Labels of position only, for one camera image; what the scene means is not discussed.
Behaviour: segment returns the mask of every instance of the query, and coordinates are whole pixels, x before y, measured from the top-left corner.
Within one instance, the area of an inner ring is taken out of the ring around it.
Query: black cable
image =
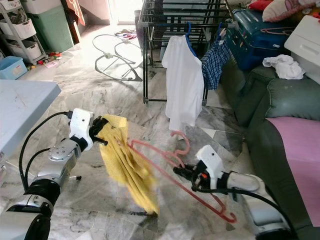
[[[45,149],[42,149],[40,151],[37,151],[29,160],[28,162],[28,165],[26,166],[26,169],[25,169],[25,174],[24,174],[24,180],[26,182],[26,188],[29,187],[29,183],[28,183],[28,172],[29,172],[29,169],[30,169],[30,166],[32,164],[32,162],[34,161],[34,159],[36,158],[36,156],[38,156],[39,154],[45,152],[45,151],[49,151],[50,148],[45,148]]]
[[[19,172],[20,172],[20,177],[21,177],[21,181],[22,181],[22,185],[23,185],[23,188],[24,188],[24,191],[27,190],[28,188],[28,184],[25,180],[25,176],[24,176],[24,170],[23,170],[23,157],[24,157],[24,153],[25,153],[25,149],[26,149],[26,146],[27,146],[27,143],[29,141],[29,139],[31,138],[31,136],[43,125],[45,124],[48,120],[52,119],[53,117],[55,116],[58,116],[58,115],[67,115],[68,112],[66,111],[62,111],[62,112],[57,112],[55,114],[52,114],[51,116],[47,117],[43,122],[41,122],[38,126],[36,126],[30,133],[29,135],[26,137],[23,145],[22,145],[22,148],[21,148],[21,152],[20,152],[20,157],[19,157]]]
[[[220,193],[220,194],[228,194],[228,193],[233,193],[233,194],[242,194],[242,195],[247,195],[256,199],[259,199],[263,202],[265,202],[266,204],[269,204],[271,207],[275,208],[286,220],[286,222],[288,223],[291,233],[293,235],[293,237],[296,237],[296,231],[294,229],[294,226],[292,225],[289,217],[285,214],[285,212],[274,202],[270,201],[269,199],[260,196],[256,193],[247,191],[247,190],[241,190],[241,189],[236,189],[236,188],[220,188],[220,189],[201,189],[198,188],[196,183],[195,183],[195,179],[197,179],[197,174],[193,174],[192,178],[191,178],[191,183],[192,183],[192,189],[196,190],[200,193],[207,193],[207,194],[214,194],[214,193]]]

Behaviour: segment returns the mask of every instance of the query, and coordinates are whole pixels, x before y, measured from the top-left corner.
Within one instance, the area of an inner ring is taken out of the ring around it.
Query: white table
[[[0,80],[0,165],[61,92],[56,82]]]

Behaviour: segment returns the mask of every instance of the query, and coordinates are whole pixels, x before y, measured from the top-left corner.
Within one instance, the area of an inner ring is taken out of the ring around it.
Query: pink blanket
[[[267,118],[282,137],[286,159],[312,225],[320,227],[320,121]]]

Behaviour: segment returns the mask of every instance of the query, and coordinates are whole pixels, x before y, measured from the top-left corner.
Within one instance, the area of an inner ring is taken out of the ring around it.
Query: pink hanger
[[[178,156],[178,154],[180,154],[180,155],[187,155],[188,154],[188,152],[190,151],[189,139],[187,138],[187,136],[184,133],[182,133],[180,131],[173,131],[170,135],[171,135],[171,137],[173,137],[174,135],[180,135],[181,137],[183,137],[185,140],[185,144],[186,144],[185,150],[178,149],[178,150],[175,150],[174,152],[162,151],[159,148],[152,146],[151,144],[149,144],[147,142],[136,140],[136,139],[133,139],[131,141],[131,144],[128,143],[128,145],[133,148],[134,143],[136,143],[136,144],[140,144],[142,146],[145,146],[147,148],[150,148],[150,149],[154,150],[155,152],[157,152],[158,154],[160,154],[169,164],[178,168],[179,166],[176,163],[174,163],[169,157],[175,158],[180,163],[181,167],[185,168],[185,164],[181,160],[181,158]]]
[[[176,185],[178,185],[180,188],[182,188],[184,191],[186,191],[188,194],[190,194],[192,197],[194,197],[195,199],[197,199],[200,203],[202,203],[204,206],[206,206],[207,208],[209,208],[211,211],[213,211],[215,214],[217,214],[220,218],[222,218],[223,220],[227,221],[228,223],[235,223],[237,222],[237,218],[233,213],[230,213],[230,217],[226,216],[226,206],[225,204],[215,195],[212,195],[212,197],[217,201],[217,203],[221,206],[221,210],[217,210],[215,209],[213,206],[209,205],[208,203],[206,203],[204,200],[202,200],[200,197],[198,197],[197,195],[195,195],[193,192],[191,192],[189,189],[187,189],[186,187],[184,187],[180,182],[178,182],[177,180],[175,180],[172,176],[170,176],[165,170],[163,170],[161,167],[159,167],[157,164],[155,164],[153,161],[151,161],[150,159],[148,159],[145,155],[143,155],[141,152],[139,152],[138,150],[136,150],[134,148],[134,143],[136,144],[140,144],[143,145],[147,148],[150,148],[152,150],[154,150],[155,152],[161,154],[163,156],[163,158],[165,158],[167,160],[168,163],[170,163],[171,165],[173,165],[174,167],[179,167],[177,166],[169,157],[173,157],[175,158],[177,161],[180,162],[181,166],[184,168],[185,165],[183,163],[183,161],[178,157],[178,154],[180,155],[186,155],[189,151],[190,151],[190,142],[188,140],[188,138],[186,137],[185,134],[183,134],[180,131],[173,131],[171,133],[171,136],[174,135],[180,135],[184,138],[185,140],[185,144],[186,144],[186,148],[185,150],[175,150],[174,152],[169,152],[169,151],[162,151],[158,148],[156,148],[155,146],[152,146],[151,144],[144,142],[144,141],[140,141],[140,140],[136,140],[133,139],[131,141],[131,143],[127,143],[127,145],[129,146],[129,148],[131,148],[135,153],[137,153],[140,157],[142,157],[145,161],[147,161],[148,163],[150,163],[152,166],[154,166],[160,173],[162,173],[167,179],[169,179],[170,181],[172,181],[173,183],[175,183]]]

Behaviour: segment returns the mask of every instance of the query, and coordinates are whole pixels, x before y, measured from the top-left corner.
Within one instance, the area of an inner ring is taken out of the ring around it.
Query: blue suitcase
[[[261,12],[249,9],[232,12],[239,28],[227,28],[226,42],[241,70],[261,65],[264,58],[290,54],[284,44],[295,29],[293,24],[263,22]]]

